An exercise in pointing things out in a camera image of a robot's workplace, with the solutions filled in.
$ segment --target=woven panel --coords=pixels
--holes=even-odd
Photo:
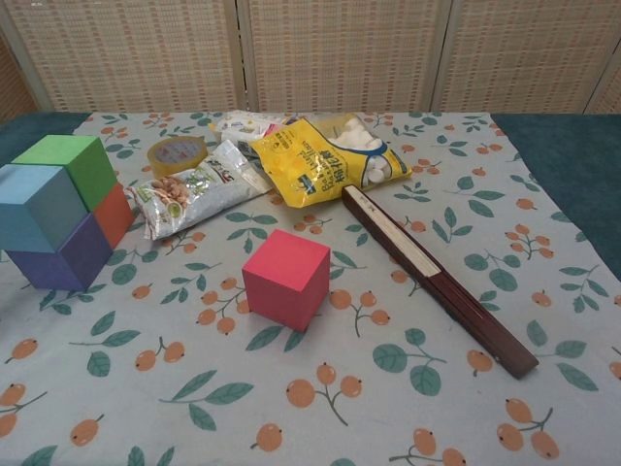
[[[436,0],[249,0],[259,110],[424,110],[442,10]]]
[[[621,60],[617,62],[616,70],[595,102],[593,112],[596,114],[621,114]]]
[[[621,30],[620,0],[466,0],[456,14],[434,110],[581,113]]]
[[[224,1],[6,3],[56,110],[144,112],[245,106]]]
[[[28,92],[19,68],[0,37],[0,123],[36,110],[37,106]]]

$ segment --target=yellow bag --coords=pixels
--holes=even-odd
[[[366,189],[411,173],[354,114],[306,118],[250,143],[290,207],[341,197],[349,185]]]

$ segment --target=table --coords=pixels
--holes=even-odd
[[[212,147],[220,116],[97,113],[75,134],[128,186],[164,137]],[[270,192],[155,243],[138,217],[85,293],[33,289],[2,253],[0,464],[618,464],[621,286],[591,243],[489,114],[360,116],[414,167],[370,196],[536,371],[514,380],[339,201]],[[241,267],[275,228],[333,250],[306,334],[247,311]]]

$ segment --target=plastic packaging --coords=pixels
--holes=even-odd
[[[230,141],[195,169],[128,188],[146,219],[145,238],[157,240],[195,225],[271,188]]]
[[[354,114],[302,118],[250,143],[286,204],[305,207],[407,176],[410,168]]]
[[[201,138],[178,136],[152,146],[147,152],[153,177],[162,178],[196,167],[207,157],[207,146]]]
[[[256,157],[249,144],[281,129],[289,120],[278,114],[256,114],[242,110],[226,112],[217,123],[211,124],[210,129],[215,139],[231,141],[246,157]]]

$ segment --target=light blue cube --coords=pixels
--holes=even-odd
[[[0,250],[56,252],[86,214],[63,167],[0,168]]]

